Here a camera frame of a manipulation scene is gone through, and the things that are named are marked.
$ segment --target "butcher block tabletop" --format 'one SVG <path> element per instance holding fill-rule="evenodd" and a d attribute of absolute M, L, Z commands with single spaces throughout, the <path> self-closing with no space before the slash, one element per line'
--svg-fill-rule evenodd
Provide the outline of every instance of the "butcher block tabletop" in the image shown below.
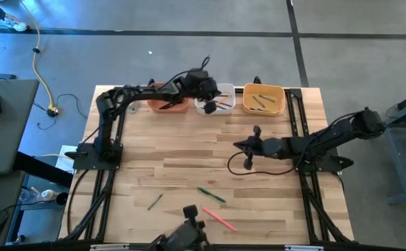
<path fill-rule="evenodd" d="M 99 114 L 95 99 L 115 86 L 96 86 L 84 138 L 97 127 Z M 318 88 L 302 88 L 310 132 L 327 126 Z M 299 121 L 297 103 L 296 117 Z M 234 176 L 227 170 L 228 159 L 239 150 L 233 142 L 253 134 L 253 126 L 262 129 L 262 139 L 290 137 L 288 108 L 278 116 L 245 114 L 242 94 L 230 115 L 200 115 L 194 103 L 186 114 L 156 114 L 146 101 L 136 114 L 127 113 L 123 128 L 123 159 L 111 196 L 106 243 L 150 243 L 163 233 L 171 233 L 185 220 L 182 208 L 195 204 L 197 219 L 205 220 L 205 232 L 217 244 L 306 244 L 302 193 L 297 173 L 282 176 L 252 174 Z M 233 159 L 234 172 L 247 172 L 244 155 Z M 282 172 L 292 167 L 290 160 L 255 157 L 253 170 Z M 81 172 L 75 175 L 72 187 Z M 74 228 L 87 212 L 97 171 L 90 170 L 77 187 L 71 206 Z M 319 173 L 323 204 L 334 223 L 353 239 L 341 182 L 329 173 Z M 202 187 L 226 200 L 226 203 L 198 191 Z M 163 194 L 151 210 L 147 208 Z M 234 226 L 230 230 L 204 210 L 207 208 Z M 59 238 L 67 235 L 65 209 Z M 97 212 L 97 233 L 100 211 Z M 317 214 L 313 214 L 320 236 Z"/>

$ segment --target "gray floor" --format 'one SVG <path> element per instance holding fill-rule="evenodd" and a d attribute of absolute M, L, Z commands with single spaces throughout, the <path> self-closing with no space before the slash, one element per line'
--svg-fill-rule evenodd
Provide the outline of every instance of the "gray floor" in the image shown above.
<path fill-rule="evenodd" d="M 284 0 L 25 3 L 44 29 L 291 31 Z M 293 4 L 300 32 L 406 34 L 406 1 L 293 0 Z M 17 1 L 3 5 L 30 22 Z M 0 34 L 0 73 L 34 78 L 31 49 L 35 43 L 35 35 Z M 301 44 L 309 86 L 321 88 L 329 121 L 365 106 L 385 114 L 406 98 L 406 40 L 307 38 Z M 44 35 L 41 48 L 38 68 L 53 95 L 77 95 L 85 112 L 96 84 L 168 79 L 198 66 L 208 54 L 212 57 L 208 70 L 218 82 L 242 86 L 259 75 L 270 84 L 301 86 L 292 38 Z M 41 87 L 36 100 L 47 104 Z M 75 101 L 65 97 L 59 107 L 58 123 L 46 131 L 39 130 L 36 123 L 45 126 L 51 121 L 40 109 L 32 110 L 22 151 L 55 153 L 62 144 L 81 139 L 85 120 L 78 115 Z M 355 161 L 344 171 L 343 179 L 356 240 L 406 248 L 406 204 L 389 206 L 385 201 L 400 192 L 400 186 L 384 139 L 356 140 L 340 147 L 339 153 Z M 53 219 L 52 214 L 45 215 L 46 222 Z M 26 224 L 40 217 L 28 214 Z M 33 241 L 52 240 L 56 231 L 34 236 Z"/>

